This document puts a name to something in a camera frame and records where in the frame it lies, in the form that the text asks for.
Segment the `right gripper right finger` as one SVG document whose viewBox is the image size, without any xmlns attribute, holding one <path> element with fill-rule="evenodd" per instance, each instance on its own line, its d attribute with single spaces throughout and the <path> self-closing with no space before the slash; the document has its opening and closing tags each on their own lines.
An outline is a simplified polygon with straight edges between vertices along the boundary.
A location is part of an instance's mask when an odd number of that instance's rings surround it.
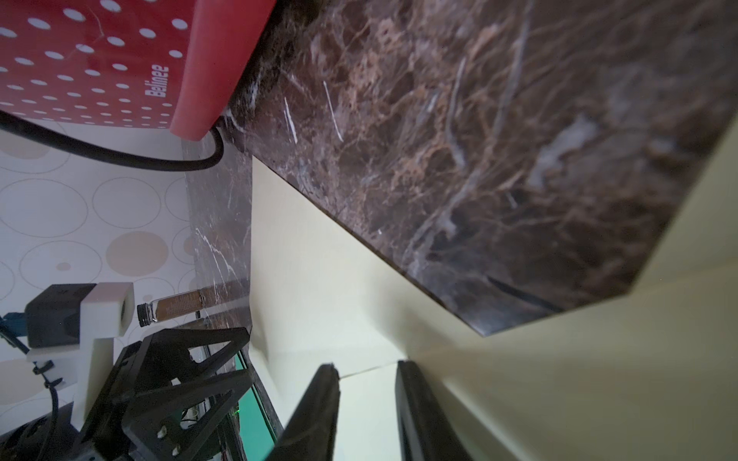
<svg viewBox="0 0 738 461">
<path fill-rule="evenodd" d="M 395 401 L 403 460 L 471 460 L 414 361 L 397 364 Z"/>
</svg>

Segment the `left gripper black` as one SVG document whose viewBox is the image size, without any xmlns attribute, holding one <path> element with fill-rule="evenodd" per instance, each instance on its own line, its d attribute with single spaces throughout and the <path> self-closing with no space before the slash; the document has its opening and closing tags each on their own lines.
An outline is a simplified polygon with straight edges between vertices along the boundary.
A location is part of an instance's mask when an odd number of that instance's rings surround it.
<svg viewBox="0 0 738 461">
<path fill-rule="evenodd" d="M 245 328 L 161 330 L 124 349 L 75 440 L 71 460 L 211 460 L 221 426 L 252 387 L 218 372 Z"/>
</svg>

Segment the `yellow paper sheet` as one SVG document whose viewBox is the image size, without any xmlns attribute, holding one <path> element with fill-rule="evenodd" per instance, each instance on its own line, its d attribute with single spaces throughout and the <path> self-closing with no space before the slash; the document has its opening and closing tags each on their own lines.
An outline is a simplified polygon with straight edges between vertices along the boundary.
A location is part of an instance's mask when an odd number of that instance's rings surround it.
<svg viewBox="0 0 738 461">
<path fill-rule="evenodd" d="M 736 459 L 736 132 L 628 294 L 417 363 L 478 460 Z"/>
<path fill-rule="evenodd" d="M 252 171 L 249 355 L 280 421 L 330 364 L 340 389 L 336 459 L 399 459 L 398 362 L 474 330 L 266 165 Z"/>
</svg>

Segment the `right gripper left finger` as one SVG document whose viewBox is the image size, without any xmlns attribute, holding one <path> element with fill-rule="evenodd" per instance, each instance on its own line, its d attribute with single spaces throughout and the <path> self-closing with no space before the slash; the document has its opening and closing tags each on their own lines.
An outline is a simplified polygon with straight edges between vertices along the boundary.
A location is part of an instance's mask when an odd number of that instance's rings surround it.
<svg viewBox="0 0 738 461">
<path fill-rule="evenodd" d="M 266 460 L 333 460 L 339 402 L 338 370 L 323 364 Z"/>
</svg>

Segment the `yellow paper sheet front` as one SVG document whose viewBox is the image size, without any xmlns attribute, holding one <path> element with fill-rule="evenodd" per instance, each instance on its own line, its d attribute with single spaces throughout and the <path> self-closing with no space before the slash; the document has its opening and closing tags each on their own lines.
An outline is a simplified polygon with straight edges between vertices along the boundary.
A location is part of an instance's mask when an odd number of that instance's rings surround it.
<svg viewBox="0 0 738 461">
<path fill-rule="evenodd" d="M 280 421 L 330 364 L 340 389 L 336 459 L 399 459 L 398 362 L 474 330 L 266 165 L 252 171 L 249 355 Z"/>
</svg>

